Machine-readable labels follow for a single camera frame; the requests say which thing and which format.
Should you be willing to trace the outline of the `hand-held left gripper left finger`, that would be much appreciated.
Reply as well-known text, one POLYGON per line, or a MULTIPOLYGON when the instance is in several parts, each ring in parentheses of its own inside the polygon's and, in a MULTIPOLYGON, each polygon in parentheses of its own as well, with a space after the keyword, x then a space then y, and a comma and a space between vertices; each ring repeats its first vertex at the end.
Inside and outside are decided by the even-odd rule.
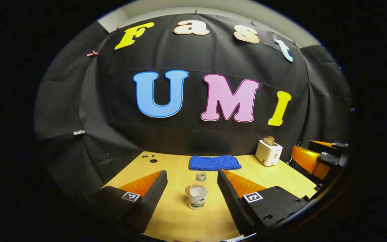
POLYGON ((144 233, 167 183, 167 172, 160 170, 119 188, 105 186, 86 202, 92 213, 115 228, 144 233))

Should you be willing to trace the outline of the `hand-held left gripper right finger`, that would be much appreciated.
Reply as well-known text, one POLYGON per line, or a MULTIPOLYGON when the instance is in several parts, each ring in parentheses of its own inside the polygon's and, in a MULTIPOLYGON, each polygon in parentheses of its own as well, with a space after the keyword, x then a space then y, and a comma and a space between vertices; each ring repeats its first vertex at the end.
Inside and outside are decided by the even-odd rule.
POLYGON ((268 235, 290 223, 310 198, 298 198, 279 186, 263 188, 230 171, 219 170, 218 186, 239 234, 268 235))

